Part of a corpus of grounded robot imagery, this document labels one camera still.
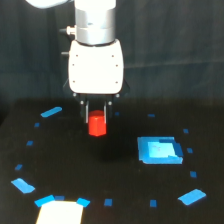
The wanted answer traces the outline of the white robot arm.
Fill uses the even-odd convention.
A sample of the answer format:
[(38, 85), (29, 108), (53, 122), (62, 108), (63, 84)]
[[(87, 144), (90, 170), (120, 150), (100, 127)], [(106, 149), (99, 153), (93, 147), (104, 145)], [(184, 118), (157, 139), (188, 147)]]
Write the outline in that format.
[(124, 59), (121, 43), (115, 38), (116, 0), (25, 0), (38, 9), (74, 3), (75, 25), (61, 29), (73, 35), (68, 57), (68, 83), (79, 96), (81, 115), (89, 120), (88, 95), (105, 96), (104, 121), (124, 85)]

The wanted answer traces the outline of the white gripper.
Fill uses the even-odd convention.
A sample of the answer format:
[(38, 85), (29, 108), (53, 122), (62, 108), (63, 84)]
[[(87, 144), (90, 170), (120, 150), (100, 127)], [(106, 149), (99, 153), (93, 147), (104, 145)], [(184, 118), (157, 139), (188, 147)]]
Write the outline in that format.
[[(85, 46), (71, 43), (68, 52), (68, 82), (77, 94), (106, 95), (104, 101), (105, 122), (112, 115), (112, 96), (118, 94), (124, 83), (124, 59), (121, 43), (116, 39), (105, 46)], [(89, 101), (80, 97), (80, 114), (88, 121)]]

